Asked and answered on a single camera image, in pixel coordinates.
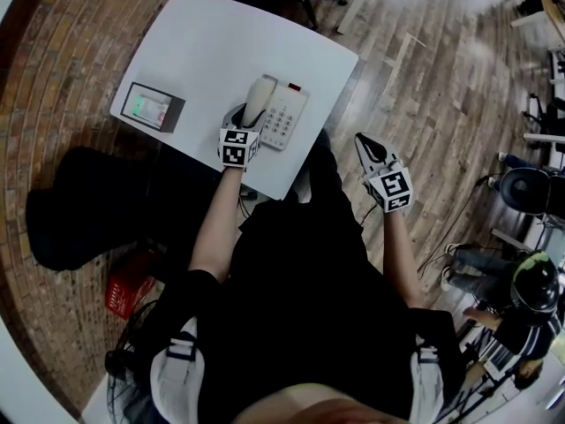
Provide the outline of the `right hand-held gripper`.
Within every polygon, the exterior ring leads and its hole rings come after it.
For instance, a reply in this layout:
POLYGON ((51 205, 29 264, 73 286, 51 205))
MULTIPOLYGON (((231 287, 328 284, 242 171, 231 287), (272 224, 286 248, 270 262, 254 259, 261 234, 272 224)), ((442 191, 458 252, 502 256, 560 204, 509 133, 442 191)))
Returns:
POLYGON ((397 161, 396 149, 384 139, 365 132, 357 133, 355 147, 364 173, 372 173, 365 177, 369 194, 382 210, 390 213, 410 206, 411 177, 408 168, 397 161))

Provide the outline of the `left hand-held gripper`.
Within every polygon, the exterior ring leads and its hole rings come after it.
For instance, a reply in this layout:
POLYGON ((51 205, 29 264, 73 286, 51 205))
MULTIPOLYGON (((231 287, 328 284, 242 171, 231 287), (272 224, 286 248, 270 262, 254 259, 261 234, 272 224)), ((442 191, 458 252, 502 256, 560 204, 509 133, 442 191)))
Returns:
POLYGON ((218 140, 218 156, 224 168, 246 170, 250 161, 258 154, 260 132, 267 112, 261 110, 255 117, 245 113, 245 103, 229 110, 223 118, 218 140), (238 129, 245 117, 244 130, 238 129))

